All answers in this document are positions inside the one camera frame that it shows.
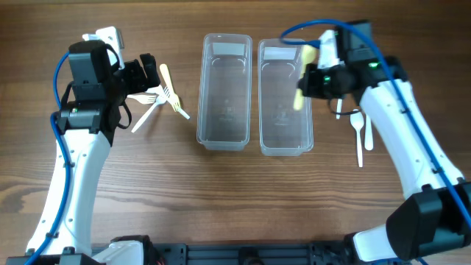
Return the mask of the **yellow plastic fork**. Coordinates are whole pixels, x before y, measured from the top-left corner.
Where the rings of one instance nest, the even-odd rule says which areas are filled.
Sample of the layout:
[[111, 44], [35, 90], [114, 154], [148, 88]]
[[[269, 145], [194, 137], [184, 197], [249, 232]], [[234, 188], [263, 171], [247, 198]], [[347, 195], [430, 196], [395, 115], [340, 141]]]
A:
[[160, 64], [159, 69], [160, 69], [160, 72], [161, 72], [161, 74], [163, 76], [163, 79], [165, 81], [167, 90], [169, 92], [168, 98], [170, 99], [170, 103], [171, 103], [174, 111], [179, 112], [181, 110], [180, 98], [174, 92], [174, 87], [173, 87], [173, 83], [172, 83], [172, 80], [171, 80], [171, 75], [170, 75], [169, 68], [166, 64]]

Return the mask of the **white fork long diagonal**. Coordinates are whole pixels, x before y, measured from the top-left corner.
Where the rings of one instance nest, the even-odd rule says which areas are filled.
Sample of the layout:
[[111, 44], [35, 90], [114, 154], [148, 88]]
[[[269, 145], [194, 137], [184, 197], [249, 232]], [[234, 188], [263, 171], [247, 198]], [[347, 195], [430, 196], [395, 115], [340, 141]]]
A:
[[159, 105], [163, 105], [166, 102], [165, 96], [159, 96], [156, 98], [155, 102], [150, 106], [150, 108], [142, 115], [142, 117], [137, 121], [136, 125], [132, 128], [131, 132], [135, 133], [143, 123], [149, 118], [152, 111]]

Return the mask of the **yellow plastic spoon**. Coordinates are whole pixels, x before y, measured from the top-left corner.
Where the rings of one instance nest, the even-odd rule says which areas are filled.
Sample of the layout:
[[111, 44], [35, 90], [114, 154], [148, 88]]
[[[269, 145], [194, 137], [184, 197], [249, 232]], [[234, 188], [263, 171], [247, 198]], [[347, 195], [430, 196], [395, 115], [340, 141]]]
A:
[[[304, 45], [301, 49], [301, 71], [300, 79], [304, 77], [307, 64], [312, 63], [316, 59], [316, 49], [310, 45]], [[302, 90], [300, 88], [296, 89], [294, 96], [294, 110], [301, 110], [304, 105], [304, 96], [302, 95]]]

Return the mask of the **white spoon short thick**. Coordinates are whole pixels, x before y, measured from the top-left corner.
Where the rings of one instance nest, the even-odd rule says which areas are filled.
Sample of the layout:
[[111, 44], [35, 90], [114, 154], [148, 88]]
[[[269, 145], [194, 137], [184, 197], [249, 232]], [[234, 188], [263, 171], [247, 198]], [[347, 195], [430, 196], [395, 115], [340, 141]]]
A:
[[373, 137], [372, 137], [372, 120], [368, 115], [365, 115], [365, 133], [364, 133], [364, 148], [367, 151], [372, 151], [374, 147]]

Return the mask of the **white spoon top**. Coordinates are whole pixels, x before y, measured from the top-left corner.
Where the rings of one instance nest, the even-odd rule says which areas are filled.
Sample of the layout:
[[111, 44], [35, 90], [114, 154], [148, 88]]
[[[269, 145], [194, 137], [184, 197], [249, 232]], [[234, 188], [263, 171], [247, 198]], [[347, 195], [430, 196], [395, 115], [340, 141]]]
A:
[[340, 119], [342, 101], [343, 101], [342, 99], [338, 99], [338, 100], [337, 100], [337, 105], [336, 105], [336, 112], [337, 112], [337, 114], [336, 114], [336, 119]]

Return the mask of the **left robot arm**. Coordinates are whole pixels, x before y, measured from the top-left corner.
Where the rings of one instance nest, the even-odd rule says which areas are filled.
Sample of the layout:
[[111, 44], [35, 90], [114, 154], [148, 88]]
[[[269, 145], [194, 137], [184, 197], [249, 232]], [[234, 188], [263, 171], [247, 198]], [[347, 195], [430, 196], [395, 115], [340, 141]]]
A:
[[69, 46], [63, 60], [72, 81], [50, 116], [57, 155], [46, 204], [22, 256], [8, 264], [163, 264], [148, 236], [119, 236], [94, 255], [91, 223], [102, 167], [110, 154], [130, 94], [160, 83], [155, 58], [123, 62], [102, 40]]

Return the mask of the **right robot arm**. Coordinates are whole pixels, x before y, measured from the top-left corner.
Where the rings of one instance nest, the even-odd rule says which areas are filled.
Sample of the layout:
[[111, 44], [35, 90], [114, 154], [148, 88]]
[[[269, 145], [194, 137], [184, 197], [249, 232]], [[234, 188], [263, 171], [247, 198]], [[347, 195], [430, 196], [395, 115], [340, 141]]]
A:
[[296, 95], [331, 101], [351, 94], [379, 132], [405, 197], [383, 225], [345, 237], [344, 262], [421, 260], [469, 246], [470, 183], [433, 136], [400, 61], [381, 53], [368, 21], [326, 24], [320, 38], [302, 42]]

